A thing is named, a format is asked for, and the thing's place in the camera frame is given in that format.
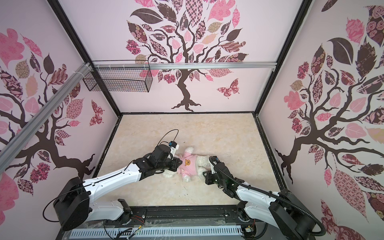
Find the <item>white teddy bear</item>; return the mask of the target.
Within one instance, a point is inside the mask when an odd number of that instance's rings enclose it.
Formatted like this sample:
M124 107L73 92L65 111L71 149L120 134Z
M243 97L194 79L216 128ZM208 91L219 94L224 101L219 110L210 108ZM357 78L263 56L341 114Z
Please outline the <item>white teddy bear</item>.
M182 164L178 167L177 171L165 170L162 173L163 177L172 178L175 175L180 175L182 181L186 183L191 182L193 178L205 181L204 172L211 169L209 155L196 155L194 154L194 148L188 147L178 158L182 161Z

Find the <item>pink teddy hoodie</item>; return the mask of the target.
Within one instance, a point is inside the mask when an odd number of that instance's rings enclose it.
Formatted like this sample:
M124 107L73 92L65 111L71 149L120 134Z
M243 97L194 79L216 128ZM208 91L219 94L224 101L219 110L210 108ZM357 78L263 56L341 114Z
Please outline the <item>pink teddy hoodie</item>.
M182 177L192 177L196 176L197 173L197 155L185 151L180 157L182 164L177 169L177 174L182 175Z

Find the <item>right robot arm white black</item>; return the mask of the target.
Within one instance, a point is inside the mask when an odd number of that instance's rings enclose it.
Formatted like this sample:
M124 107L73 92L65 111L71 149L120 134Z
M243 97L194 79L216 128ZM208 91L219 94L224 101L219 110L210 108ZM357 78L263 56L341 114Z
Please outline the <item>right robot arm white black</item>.
M288 240L314 240L326 231L322 223L289 190L265 191L235 178L218 157L209 157L211 169L203 173L207 185L215 184L239 201L237 215L244 222L259 220L278 228Z

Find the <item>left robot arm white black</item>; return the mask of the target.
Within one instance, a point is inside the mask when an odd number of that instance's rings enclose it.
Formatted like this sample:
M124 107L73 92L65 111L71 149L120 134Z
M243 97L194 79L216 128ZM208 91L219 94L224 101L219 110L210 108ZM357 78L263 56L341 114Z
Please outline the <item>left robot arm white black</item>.
M99 198L125 185L151 177L156 172L176 172L182 164L175 156L178 149L176 142L161 144L151 153L109 174L84 181L79 177L69 180L53 201L62 230L73 230L89 221L115 221L124 217L129 213L125 200L99 202Z

